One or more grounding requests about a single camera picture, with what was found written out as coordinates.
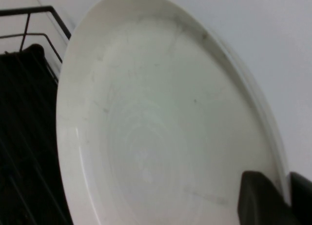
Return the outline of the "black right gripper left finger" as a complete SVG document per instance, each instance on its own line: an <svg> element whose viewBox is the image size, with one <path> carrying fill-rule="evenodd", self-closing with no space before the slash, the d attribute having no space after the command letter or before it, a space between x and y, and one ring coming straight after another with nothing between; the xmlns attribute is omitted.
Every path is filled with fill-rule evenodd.
<svg viewBox="0 0 312 225"><path fill-rule="evenodd" d="M261 172L241 176L237 214L241 225L299 225L273 183Z"/></svg>

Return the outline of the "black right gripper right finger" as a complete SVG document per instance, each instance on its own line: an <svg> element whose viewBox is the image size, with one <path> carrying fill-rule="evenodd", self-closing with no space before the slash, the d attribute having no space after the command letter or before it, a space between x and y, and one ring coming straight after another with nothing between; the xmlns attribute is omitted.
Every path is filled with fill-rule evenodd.
<svg viewBox="0 0 312 225"><path fill-rule="evenodd" d="M290 225L312 224L312 182L296 172L290 173L291 211Z"/></svg>

